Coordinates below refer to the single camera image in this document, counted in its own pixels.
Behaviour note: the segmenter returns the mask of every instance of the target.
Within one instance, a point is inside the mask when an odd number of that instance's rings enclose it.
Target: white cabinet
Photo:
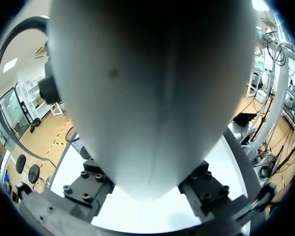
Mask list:
[[[35,118],[42,119],[46,113],[50,110],[54,116],[62,115],[62,110],[58,103],[48,105],[39,95],[38,82],[42,79],[40,77],[38,80],[27,80],[22,86],[22,94],[24,95],[24,100],[27,101],[28,109],[34,113]]]

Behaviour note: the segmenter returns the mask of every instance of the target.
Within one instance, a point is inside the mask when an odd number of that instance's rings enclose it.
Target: ceiling light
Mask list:
[[[11,61],[9,61],[7,64],[4,65],[4,68],[3,68],[3,72],[7,72],[9,69],[13,68],[15,66],[15,63],[18,59],[15,58]]]
[[[252,6],[256,11],[270,11],[263,0],[252,0]]]

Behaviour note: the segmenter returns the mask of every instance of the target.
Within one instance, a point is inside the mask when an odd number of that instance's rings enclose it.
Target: black stool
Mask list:
[[[29,169],[29,182],[36,183],[38,181],[40,174],[40,167],[36,164],[32,165]]]
[[[28,167],[27,165],[25,165],[26,163],[26,157],[21,154],[17,161],[16,161],[16,165],[15,165],[15,169],[16,171],[21,174],[24,171],[24,166]],[[45,185],[45,187],[49,187],[50,183],[51,183],[51,176],[49,176],[47,178],[47,180],[45,181],[43,178],[39,177],[40,175],[40,167],[36,164],[33,164],[30,168],[29,168],[29,172],[27,173],[26,171],[24,171],[26,174],[28,174],[28,178],[29,178],[29,182],[32,184],[37,183],[38,180],[42,181],[43,184]]]
[[[16,164],[15,164],[15,169],[17,171],[17,173],[21,174],[24,170],[24,166],[25,166],[25,163],[26,163],[26,157],[21,154],[17,161],[16,161]]]

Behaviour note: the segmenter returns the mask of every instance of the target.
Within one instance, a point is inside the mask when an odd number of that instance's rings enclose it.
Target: gray cable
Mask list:
[[[30,17],[27,18],[26,20],[23,20],[22,22],[20,22],[19,24],[17,24],[7,35],[7,37],[5,38],[1,48],[0,48],[0,64],[2,61],[2,57],[3,54],[6,50],[6,48],[8,47],[8,45],[10,44],[10,42],[12,41],[12,39],[17,36],[19,33],[25,31],[25,30],[29,30],[29,29],[36,29],[39,30],[43,33],[46,34],[46,27],[47,27],[47,21],[48,21],[49,17],[45,17],[45,16],[34,16],[34,17]],[[30,150],[28,150],[23,144],[21,144],[19,142],[19,140],[12,134],[12,132],[10,131],[10,129],[7,127],[4,119],[3,119],[3,115],[1,112],[1,104],[0,104],[0,122],[1,125],[3,126],[3,129],[5,130],[5,132],[8,134],[8,136],[10,137],[10,139],[12,139],[23,151],[25,151],[27,154],[42,160],[42,161],[50,161],[50,163],[56,168],[55,164],[47,158],[42,158],[36,154],[34,154],[33,152],[31,152]]]

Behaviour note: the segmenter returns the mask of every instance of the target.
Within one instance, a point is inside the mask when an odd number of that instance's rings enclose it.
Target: hex bolt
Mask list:
[[[103,175],[101,175],[101,174],[96,174],[96,175],[95,175],[95,179],[96,179],[97,182],[101,182],[101,181],[103,180]]]
[[[67,194],[72,193],[72,189],[71,189],[71,187],[70,187],[69,185],[65,185],[65,186],[63,186],[63,190],[64,190],[64,192],[67,193]]]
[[[220,189],[220,194],[223,195],[223,194],[228,194],[229,193],[229,190],[230,190],[230,187],[228,185],[224,185],[223,187],[221,187]]]
[[[40,223],[45,223],[46,222],[46,217],[44,215],[40,215],[38,218]]]
[[[49,207],[47,207],[47,212],[48,212],[48,213],[54,213],[55,210],[56,210],[56,209],[55,209],[53,206],[49,206]]]
[[[88,194],[88,193],[84,193],[84,194],[83,194],[83,200],[86,201],[86,202],[91,202],[93,199],[92,199],[92,197],[90,196],[90,194]]]
[[[88,178],[89,174],[86,171],[81,171],[81,176],[82,176],[82,178]]]
[[[212,172],[211,171],[206,171],[205,172],[205,179],[210,179],[212,178]]]
[[[211,199],[211,195],[209,194],[209,193],[204,193],[203,195],[202,195],[202,200],[203,201],[208,201],[208,200],[210,200]]]
[[[191,175],[190,178],[191,179],[197,179],[198,177],[196,175]]]

